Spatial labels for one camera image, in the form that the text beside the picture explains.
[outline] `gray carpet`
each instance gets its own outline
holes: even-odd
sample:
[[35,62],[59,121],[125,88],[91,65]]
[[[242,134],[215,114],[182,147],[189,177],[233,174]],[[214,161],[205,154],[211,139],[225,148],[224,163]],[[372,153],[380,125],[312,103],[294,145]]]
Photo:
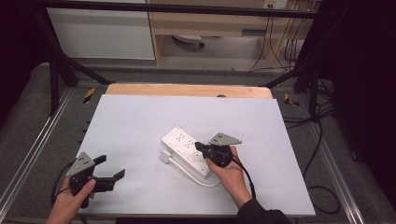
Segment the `gray carpet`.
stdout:
[[[154,82],[154,83],[190,83],[257,86],[271,80],[276,74],[244,73],[220,71],[177,71],[160,69],[100,69],[95,70],[103,77],[119,82]],[[89,78],[79,76],[84,81]],[[283,116],[302,118],[304,112],[299,106],[285,105],[284,92],[291,97],[288,88],[294,80],[290,79],[282,88],[274,89],[274,97],[279,101]],[[89,104],[82,103],[89,87],[74,89],[73,95],[56,125],[49,141],[26,179],[7,217],[45,218],[50,211],[50,190],[58,171],[73,160],[84,137],[83,130],[89,127],[99,97],[106,91],[106,86],[96,88]],[[9,158],[0,163],[0,192],[17,171],[30,146],[38,136],[50,111],[49,73],[46,67],[37,67],[31,81],[22,95],[20,102],[14,106],[7,121],[0,130],[0,155]],[[297,161],[303,170],[312,154],[316,141],[308,125],[289,130],[290,141]],[[340,166],[346,182],[357,202],[363,218],[367,223],[396,223],[396,214],[386,197],[375,183],[366,165],[351,159],[347,141],[337,124],[336,118],[323,120],[323,133]],[[332,181],[320,154],[314,159],[306,178],[307,185],[322,185],[333,189]],[[311,192],[314,204],[325,209],[334,209],[334,199],[325,192]],[[299,218],[299,223],[348,223],[343,209],[336,215],[326,215],[317,211],[315,217]]]

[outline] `black sleeve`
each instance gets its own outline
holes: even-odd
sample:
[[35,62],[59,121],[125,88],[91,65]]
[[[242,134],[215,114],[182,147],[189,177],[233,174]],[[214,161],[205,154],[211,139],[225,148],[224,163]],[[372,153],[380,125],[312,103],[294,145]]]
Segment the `black sleeve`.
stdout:
[[238,211],[238,219],[241,224],[291,224],[281,211],[267,211],[255,199],[242,205]]

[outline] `white power strip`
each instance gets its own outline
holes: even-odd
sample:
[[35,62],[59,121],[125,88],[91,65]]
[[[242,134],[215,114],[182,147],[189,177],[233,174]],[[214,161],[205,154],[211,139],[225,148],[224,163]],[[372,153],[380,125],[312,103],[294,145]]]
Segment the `white power strip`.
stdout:
[[181,128],[175,127],[162,138],[163,142],[169,146],[179,157],[198,171],[203,177],[209,173],[209,168],[205,162],[202,152],[195,148],[197,142]]

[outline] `human hand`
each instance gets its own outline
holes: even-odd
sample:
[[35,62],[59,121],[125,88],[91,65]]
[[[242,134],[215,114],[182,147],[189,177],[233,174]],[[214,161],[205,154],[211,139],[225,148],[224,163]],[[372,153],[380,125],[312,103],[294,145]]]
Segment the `human hand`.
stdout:
[[[70,178],[65,178],[61,189],[69,188]],[[91,194],[93,188],[95,187],[96,181],[94,179],[90,180],[81,191],[74,196],[70,189],[67,189],[58,194],[56,197],[55,204],[50,211],[49,218],[46,224],[56,223],[56,224],[68,224],[73,220],[73,217],[78,212],[84,199],[93,195]]]
[[[231,152],[238,158],[236,147],[231,146]],[[222,168],[208,158],[205,160],[209,169],[220,179],[221,184],[231,195],[238,208],[252,199],[245,184],[244,171],[238,164],[232,161],[228,166]]]

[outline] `white table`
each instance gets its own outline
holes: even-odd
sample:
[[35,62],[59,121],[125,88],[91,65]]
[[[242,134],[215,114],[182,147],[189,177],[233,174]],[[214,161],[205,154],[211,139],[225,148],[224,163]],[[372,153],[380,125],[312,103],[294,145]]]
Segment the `white table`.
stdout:
[[195,184],[175,165],[160,161],[161,138],[175,126],[207,142],[218,132],[243,141],[238,154],[266,209],[289,217],[315,210],[291,148],[276,100],[193,96],[102,95],[78,154],[107,155],[99,177],[126,169],[113,191],[97,193],[84,216],[235,216],[222,187]]

